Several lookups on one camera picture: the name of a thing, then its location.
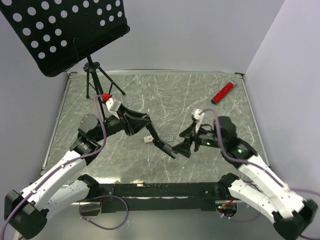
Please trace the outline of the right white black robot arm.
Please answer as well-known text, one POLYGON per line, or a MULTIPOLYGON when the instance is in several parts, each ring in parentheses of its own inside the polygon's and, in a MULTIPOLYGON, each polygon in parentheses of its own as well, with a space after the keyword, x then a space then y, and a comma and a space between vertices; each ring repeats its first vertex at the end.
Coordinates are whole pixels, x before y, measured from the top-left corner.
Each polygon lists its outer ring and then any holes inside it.
POLYGON ((220 179, 218 193, 223 199, 231 197, 242 200, 270 220, 277 233, 285 240, 296 240, 313 221, 318 205, 306 200, 290 189, 266 165, 257 151, 237 136, 236 126, 226 116, 218 117, 210 130, 202 123, 204 112, 192 115, 192 124, 180 137, 183 142, 173 147, 186 158, 191 156, 191 146, 219 148, 224 159, 246 175, 257 188, 237 176, 227 174, 220 179))

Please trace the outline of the red glitter tube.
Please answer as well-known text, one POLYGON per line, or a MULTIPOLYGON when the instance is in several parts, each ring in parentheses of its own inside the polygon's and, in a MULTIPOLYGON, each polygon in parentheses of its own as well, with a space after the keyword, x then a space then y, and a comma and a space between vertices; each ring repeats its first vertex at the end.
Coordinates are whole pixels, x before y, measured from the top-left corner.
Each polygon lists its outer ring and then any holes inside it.
POLYGON ((212 99, 211 103, 213 105, 218 104, 227 94, 230 92, 233 87, 236 85, 237 81, 231 79, 212 99))

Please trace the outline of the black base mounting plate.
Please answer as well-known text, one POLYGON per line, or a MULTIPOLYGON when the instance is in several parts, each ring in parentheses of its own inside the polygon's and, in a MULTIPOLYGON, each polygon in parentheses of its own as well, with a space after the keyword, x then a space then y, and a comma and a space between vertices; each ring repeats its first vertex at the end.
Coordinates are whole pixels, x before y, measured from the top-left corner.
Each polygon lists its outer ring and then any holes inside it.
POLYGON ((90 196, 78 202, 101 204, 102 213, 119 211, 202 210, 215 211, 232 199, 218 182, 109 183, 100 184, 90 196))

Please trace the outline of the small black tag object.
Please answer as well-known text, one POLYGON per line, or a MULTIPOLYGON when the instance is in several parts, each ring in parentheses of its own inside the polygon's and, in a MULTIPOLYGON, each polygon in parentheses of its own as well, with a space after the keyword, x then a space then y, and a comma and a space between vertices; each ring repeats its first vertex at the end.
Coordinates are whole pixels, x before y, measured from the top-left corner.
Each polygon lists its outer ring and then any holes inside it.
POLYGON ((173 151, 173 147, 159 137, 158 132, 156 131, 152 120, 149 117, 147 117, 146 119, 148 123, 145 127, 153 137, 153 140, 152 140, 153 144, 162 152, 164 152, 166 155, 175 159, 176 153, 173 151))

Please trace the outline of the black perforated music stand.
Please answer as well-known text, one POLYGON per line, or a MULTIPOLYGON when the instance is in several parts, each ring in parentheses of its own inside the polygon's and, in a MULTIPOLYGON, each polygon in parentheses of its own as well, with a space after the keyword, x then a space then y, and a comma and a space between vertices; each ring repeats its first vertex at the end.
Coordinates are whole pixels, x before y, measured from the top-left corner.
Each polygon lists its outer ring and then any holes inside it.
POLYGON ((101 67, 91 55, 130 31, 122 0, 2 0, 0 11, 46 77, 87 59, 97 94, 101 67))

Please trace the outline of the small staple box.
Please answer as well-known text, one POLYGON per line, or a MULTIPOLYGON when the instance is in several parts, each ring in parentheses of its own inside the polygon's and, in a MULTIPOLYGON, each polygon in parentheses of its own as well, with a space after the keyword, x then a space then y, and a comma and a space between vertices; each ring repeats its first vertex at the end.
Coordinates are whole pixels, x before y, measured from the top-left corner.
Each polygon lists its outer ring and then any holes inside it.
POLYGON ((145 136, 143 138, 143 141, 144 141, 145 144, 150 144, 150 143, 153 142, 153 140, 154 140, 154 138, 152 136, 145 136))

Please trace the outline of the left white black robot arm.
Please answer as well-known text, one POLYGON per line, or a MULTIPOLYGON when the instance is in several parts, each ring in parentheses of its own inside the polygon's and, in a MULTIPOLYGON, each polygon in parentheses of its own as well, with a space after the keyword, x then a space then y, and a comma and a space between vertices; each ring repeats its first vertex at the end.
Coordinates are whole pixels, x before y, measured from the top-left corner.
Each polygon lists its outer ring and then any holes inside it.
POLYGON ((12 226, 25 239, 32 239, 50 218, 72 203, 82 199, 95 200, 99 195, 99 184, 90 176, 80 176, 68 187, 62 186, 98 156, 107 143, 107 137, 120 131, 132 136, 150 122, 148 114, 123 105, 105 120, 100 113, 84 116, 78 128, 78 138, 61 160, 28 187, 20 192, 12 190, 6 195, 5 223, 0 238, 4 239, 7 226, 12 226))

